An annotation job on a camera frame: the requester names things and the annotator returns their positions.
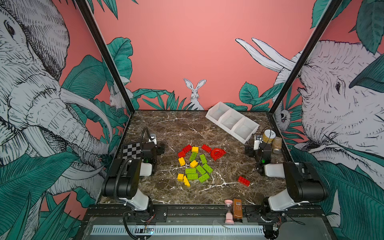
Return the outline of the white three-compartment bin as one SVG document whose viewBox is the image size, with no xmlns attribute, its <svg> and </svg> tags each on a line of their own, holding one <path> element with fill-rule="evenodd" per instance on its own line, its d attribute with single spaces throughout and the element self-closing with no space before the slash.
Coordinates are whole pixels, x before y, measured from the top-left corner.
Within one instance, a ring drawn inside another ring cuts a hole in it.
<svg viewBox="0 0 384 240">
<path fill-rule="evenodd" d="M 242 144 L 245 144 L 260 126 L 222 102 L 211 107 L 206 118 Z"/>
</svg>

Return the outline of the red arch lego piece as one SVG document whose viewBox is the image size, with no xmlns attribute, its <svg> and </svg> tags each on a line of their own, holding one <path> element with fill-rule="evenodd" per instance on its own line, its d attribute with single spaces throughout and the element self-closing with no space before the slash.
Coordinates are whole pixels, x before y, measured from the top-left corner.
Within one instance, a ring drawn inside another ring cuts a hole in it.
<svg viewBox="0 0 384 240">
<path fill-rule="evenodd" d="M 223 157 L 227 152 L 223 149 L 215 148 L 211 150 L 211 158 L 216 161 Z"/>
</svg>

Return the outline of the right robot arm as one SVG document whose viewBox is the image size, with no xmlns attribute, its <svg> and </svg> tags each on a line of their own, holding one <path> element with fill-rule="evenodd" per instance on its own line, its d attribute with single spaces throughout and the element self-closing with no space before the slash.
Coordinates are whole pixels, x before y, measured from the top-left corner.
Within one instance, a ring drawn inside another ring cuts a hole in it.
<svg viewBox="0 0 384 240">
<path fill-rule="evenodd" d="M 262 176 L 281 178 L 286 188 L 280 193 L 263 200 L 265 213 L 283 212 L 300 204 L 318 203 L 325 200 L 329 191 L 311 163 L 271 163 L 271 145 L 256 135 L 252 146 L 246 146 L 245 153 L 256 161 L 256 170 Z"/>
</svg>

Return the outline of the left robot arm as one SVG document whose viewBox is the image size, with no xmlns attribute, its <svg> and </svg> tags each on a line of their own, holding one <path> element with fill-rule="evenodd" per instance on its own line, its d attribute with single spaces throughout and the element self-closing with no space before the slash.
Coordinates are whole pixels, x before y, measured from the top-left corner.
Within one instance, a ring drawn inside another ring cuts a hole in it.
<svg viewBox="0 0 384 240">
<path fill-rule="evenodd" d="M 154 175 L 157 158 L 165 151 L 157 144 L 156 134 L 150 133 L 148 142 L 133 142 L 123 146 L 122 157 L 113 160 L 102 184 L 102 196 L 114 198 L 137 212 L 153 213 L 150 197 L 139 189 L 141 177 Z"/>
</svg>

